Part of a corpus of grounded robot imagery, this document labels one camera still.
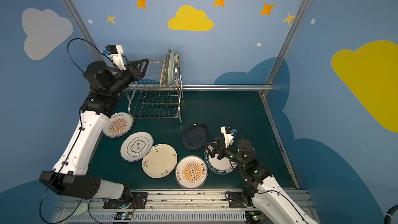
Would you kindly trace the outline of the green rim Hao Wei plate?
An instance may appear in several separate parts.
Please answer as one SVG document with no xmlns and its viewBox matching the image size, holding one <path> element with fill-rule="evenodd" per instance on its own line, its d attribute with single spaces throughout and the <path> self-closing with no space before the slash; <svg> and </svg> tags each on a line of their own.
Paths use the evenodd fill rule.
<svg viewBox="0 0 398 224">
<path fill-rule="evenodd" d="M 212 151 L 212 146 L 207 146 L 204 151 L 204 161 L 208 169 L 216 174 L 225 175 L 233 172 L 237 164 L 235 162 L 231 162 L 228 158 L 224 157 L 221 160 L 218 159 L 218 154 L 215 154 L 215 157 L 212 158 L 208 151 Z"/>
</svg>

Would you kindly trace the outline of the small pale green plate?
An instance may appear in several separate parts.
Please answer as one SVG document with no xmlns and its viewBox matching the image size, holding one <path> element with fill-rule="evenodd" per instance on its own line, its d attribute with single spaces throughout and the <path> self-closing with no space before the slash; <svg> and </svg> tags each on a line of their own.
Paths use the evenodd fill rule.
<svg viewBox="0 0 398 224">
<path fill-rule="evenodd" d="M 174 64 L 174 72 L 175 72 L 175 81 L 178 82 L 178 70 L 179 70 L 179 57 L 178 54 L 175 55 L 175 64 Z"/>
</svg>

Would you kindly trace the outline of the dark blue speckled plate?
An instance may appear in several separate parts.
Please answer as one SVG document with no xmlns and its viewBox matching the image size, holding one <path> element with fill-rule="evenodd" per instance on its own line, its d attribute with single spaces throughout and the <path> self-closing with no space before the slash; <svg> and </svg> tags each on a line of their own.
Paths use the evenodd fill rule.
<svg viewBox="0 0 398 224">
<path fill-rule="evenodd" d="M 205 124 L 195 123 L 186 128 L 181 137 L 184 148 L 199 150 L 209 141 L 209 131 Z"/>
</svg>

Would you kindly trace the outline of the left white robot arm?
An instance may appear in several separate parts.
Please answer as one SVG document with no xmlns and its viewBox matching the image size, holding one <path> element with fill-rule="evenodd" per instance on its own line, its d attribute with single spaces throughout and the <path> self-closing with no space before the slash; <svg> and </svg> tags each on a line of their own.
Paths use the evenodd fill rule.
<svg viewBox="0 0 398 224">
<path fill-rule="evenodd" d="M 105 124 L 119 101 L 120 93 L 132 82 L 141 80 L 148 59 L 130 61 L 124 69 L 109 67 L 103 61 L 88 65 L 84 78 L 90 92 L 78 111 L 79 123 L 70 142 L 51 171 L 43 171 L 39 181 L 60 196 L 110 199 L 125 206 L 131 202 L 127 185 L 87 175 L 88 165 Z"/>
</svg>

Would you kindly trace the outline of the yellow woven plate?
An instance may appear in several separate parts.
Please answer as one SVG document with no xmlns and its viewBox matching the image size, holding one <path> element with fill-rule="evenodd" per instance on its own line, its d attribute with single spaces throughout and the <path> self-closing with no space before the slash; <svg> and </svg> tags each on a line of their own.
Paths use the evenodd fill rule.
<svg viewBox="0 0 398 224">
<path fill-rule="evenodd" d="M 164 85 L 165 74 L 166 74 L 166 64 L 167 64 L 167 56 L 165 56 L 164 61 L 163 61 L 162 72 L 161 72 L 161 77 L 160 77 L 160 86 Z"/>
</svg>

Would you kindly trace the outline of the large pale green plate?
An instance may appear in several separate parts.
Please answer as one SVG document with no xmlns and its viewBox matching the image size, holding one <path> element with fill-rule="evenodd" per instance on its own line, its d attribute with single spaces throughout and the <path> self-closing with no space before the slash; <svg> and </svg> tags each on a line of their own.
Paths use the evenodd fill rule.
<svg viewBox="0 0 398 224">
<path fill-rule="evenodd" d="M 175 66 L 175 55 L 174 53 L 171 51 L 171 49 L 169 48 L 169 63 L 168 63 L 168 71 L 167 71 L 167 85 L 171 85 L 173 82 L 173 78 L 175 75 L 174 72 L 174 66 Z"/>
</svg>

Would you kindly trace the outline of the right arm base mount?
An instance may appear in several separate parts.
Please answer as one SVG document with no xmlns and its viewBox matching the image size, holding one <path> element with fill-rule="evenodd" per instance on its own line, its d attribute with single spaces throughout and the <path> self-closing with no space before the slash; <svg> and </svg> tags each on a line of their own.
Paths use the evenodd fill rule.
<svg viewBox="0 0 398 224">
<path fill-rule="evenodd" d="M 229 208 L 254 208 L 254 205 L 244 192 L 227 191 L 225 196 L 228 200 Z"/>
</svg>

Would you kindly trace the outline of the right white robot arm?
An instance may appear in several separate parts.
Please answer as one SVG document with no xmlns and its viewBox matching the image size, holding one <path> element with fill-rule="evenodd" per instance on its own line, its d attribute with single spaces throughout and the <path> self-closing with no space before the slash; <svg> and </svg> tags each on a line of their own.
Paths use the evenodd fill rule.
<svg viewBox="0 0 398 224">
<path fill-rule="evenodd" d="M 248 139 L 241 139 L 237 147 L 225 143 L 205 142 L 204 147 L 213 158 L 227 158 L 241 167 L 239 173 L 245 181 L 244 192 L 250 203 L 274 224 L 315 224 L 282 189 L 276 178 L 256 159 L 256 151 Z"/>
</svg>

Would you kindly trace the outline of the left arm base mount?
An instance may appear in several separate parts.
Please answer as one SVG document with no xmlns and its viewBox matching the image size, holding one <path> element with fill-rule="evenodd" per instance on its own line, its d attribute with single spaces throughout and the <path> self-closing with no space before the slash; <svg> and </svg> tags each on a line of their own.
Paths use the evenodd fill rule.
<svg viewBox="0 0 398 224">
<path fill-rule="evenodd" d="M 131 199 L 122 205 L 120 200 L 106 200 L 103 209 L 144 209 L 146 207 L 148 192 L 131 192 Z"/>
</svg>

